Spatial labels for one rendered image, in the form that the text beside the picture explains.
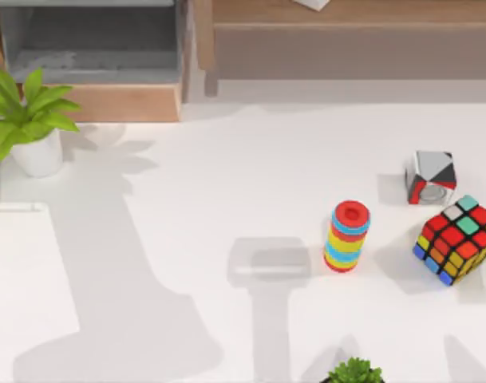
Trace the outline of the stack of coloured rings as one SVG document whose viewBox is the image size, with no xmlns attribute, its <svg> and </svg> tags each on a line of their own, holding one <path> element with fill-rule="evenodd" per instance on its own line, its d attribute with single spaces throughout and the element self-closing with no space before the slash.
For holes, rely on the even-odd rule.
<svg viewBox="0 0 486 383">
<path fill-rule="evenodd" d="M 324 246 L 326 265 L 338 273 L 353 270 L 370 226 L 370 212 L 357 200 L 344 200 L 332 211 Z"/>
</svg>

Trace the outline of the pale wooden drawer front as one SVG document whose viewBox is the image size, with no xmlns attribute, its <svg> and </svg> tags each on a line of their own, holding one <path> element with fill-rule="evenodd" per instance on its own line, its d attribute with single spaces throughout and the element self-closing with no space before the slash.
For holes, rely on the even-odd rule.
<svg viewBox="0 0 486 383">
<path fill-rule="evenodd" d="M 69 113 L 77 122 L 177 122 L 182 85 L 75 85 L 65 98 L 80 105 L 80 110 Z"/>
</svg>

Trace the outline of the grey red black cube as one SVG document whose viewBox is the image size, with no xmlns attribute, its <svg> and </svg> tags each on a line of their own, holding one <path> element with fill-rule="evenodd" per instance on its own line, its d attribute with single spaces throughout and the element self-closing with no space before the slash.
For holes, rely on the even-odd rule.
<svg viewBox="0 0 486 383">
<path fill-rule="evenodd" d="M 451 152 L 417 150 L 405 166 L 405 186 L 409 204 L 446 205 L 456 185 Z"/>
</svg>

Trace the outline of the white paper sheet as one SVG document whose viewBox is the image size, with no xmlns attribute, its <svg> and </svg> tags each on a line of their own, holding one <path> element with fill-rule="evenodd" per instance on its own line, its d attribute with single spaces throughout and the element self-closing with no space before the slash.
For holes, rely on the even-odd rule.
<svg viewBox="0 0 486 383">
<path fill-rule="evenodd" d="M 305 6 L 310 10 L 320 12 L 330 3 L 331 0 L 293 0 L 293 1 L 300 4 L 301 6 Z"/>
</svg>

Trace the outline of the small green plant in pot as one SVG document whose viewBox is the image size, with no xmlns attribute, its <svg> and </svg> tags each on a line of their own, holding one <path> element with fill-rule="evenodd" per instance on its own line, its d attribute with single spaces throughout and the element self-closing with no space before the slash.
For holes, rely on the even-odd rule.
<svg viewBox="0 0 486 383">
<path fill-rule="evenodd" d="M 328 372 L 320 383 L 385 383 L 381 368 L 373 368 L 369 360 L 351 357 Z"/>
</svg>

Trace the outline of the multicoloured puzzle cube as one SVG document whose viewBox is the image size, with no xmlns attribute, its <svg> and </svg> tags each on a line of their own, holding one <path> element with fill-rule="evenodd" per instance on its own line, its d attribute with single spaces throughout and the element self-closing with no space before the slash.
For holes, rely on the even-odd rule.
<svg viewBox="0 0 486 383">
<path fill-rule="evenodd" d="M 444 285 L 458 283 L 486 260 L 486 207 L 459 198 L 423 225 L 413 254 Z"/>
</svg>

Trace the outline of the green plant in white pot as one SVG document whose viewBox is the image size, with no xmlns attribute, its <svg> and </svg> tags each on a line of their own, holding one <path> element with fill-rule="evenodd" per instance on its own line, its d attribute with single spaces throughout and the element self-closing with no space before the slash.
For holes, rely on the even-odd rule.
<svg viewBox="0 0 486 383">
<path fill-rule="evenodd" d="M 12 157 L 29 177 L 56 174 L 63 165 L 60 132 L 78 132 L 67 112 L 81 106 L 66 95 L 71 85 L 45 85 L 42 68 L 22 85 L 0 69 L 0 162 Z"/>
</svg>

